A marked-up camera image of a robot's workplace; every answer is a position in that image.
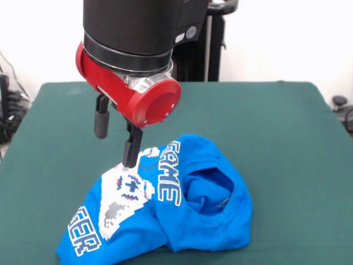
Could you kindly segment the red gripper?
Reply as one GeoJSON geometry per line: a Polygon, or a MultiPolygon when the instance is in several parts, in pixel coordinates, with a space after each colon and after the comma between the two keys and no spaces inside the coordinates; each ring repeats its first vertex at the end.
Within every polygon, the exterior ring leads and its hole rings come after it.
{"type": "Polygon", "coordinates": [[[141,129],[162,122],[180,101],[181,85],[171,75],[173,64],[170,63],[166,71],[151,76],[123,75],[98,65],[80,43],[76,51],[76,66],[81,76],[101,94],[96,99],[95,136],[98,139],[107,137],[110,100],[126,118],[129,132],[122,164],[126,168],[134,168],[142,142],[141,129]]]}

